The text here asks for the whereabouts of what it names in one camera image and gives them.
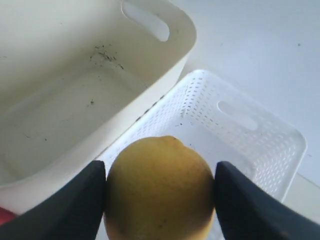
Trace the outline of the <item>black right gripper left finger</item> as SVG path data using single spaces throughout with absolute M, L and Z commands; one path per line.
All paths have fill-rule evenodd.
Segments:
M 106 200 L 106 169 L 92 161 L 48 199 L 0 227 L 2 240 L 94 240 Z

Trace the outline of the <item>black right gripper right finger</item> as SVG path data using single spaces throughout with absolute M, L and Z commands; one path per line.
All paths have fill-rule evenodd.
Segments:
M 216 165 L 214 204 L 226 240 L 318 240 L 319 224 L 271 197 L 228 161 Z

